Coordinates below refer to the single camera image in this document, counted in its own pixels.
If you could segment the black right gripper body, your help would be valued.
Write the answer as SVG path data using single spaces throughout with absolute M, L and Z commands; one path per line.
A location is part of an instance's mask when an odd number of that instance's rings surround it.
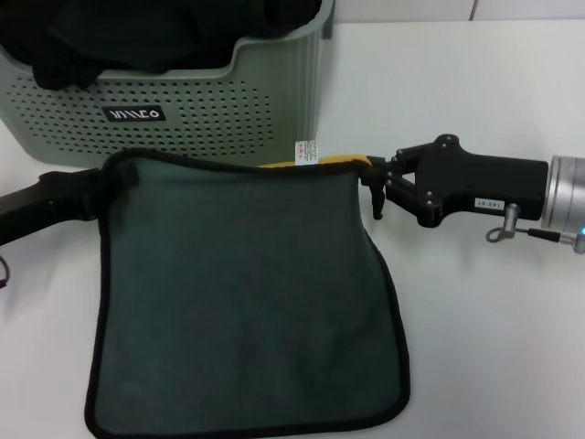
M 447 216 L 473 212 L 504 216 L 510 204 L 522 220 L 539 220 L 548 182 L 548 163 L 465 151 L 445 134 L 426 145 L 414 171 L 422 227 L 436 228 Z

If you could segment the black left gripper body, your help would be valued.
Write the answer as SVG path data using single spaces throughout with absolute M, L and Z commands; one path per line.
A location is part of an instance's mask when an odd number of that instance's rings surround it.
M 65 221 L 94 220 L 99 174 L 97 169 L 49 172 L 35 185 L 1 197 L 1 243 Z

